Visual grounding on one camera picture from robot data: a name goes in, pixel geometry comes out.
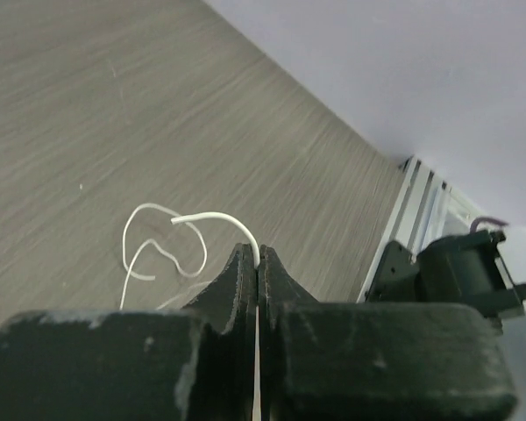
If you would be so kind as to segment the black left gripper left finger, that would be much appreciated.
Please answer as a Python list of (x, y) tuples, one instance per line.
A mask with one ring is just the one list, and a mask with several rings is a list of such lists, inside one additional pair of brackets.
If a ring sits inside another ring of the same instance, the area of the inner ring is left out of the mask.
[(0, 326), (0, 420), (248, 420), (252, 250), (178, 310), (36, 310)]

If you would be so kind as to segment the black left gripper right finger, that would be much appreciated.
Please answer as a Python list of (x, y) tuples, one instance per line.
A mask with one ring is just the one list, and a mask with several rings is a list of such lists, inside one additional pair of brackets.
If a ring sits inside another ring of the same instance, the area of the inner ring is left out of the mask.
[(265, 420), (506, 420), (518, 394), (490, 324), (455, 303), (321, 303), (260, 249)]

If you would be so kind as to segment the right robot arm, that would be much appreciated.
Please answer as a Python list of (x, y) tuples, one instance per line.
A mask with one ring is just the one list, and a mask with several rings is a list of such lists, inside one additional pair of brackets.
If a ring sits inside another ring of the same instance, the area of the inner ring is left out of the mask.
[(367, 302), (461, 303), (493, 321), (524, 314), (526, 283), (513, 281), (498, 245), (502, 231), (442, 237), (414, 254), (387, 243)]

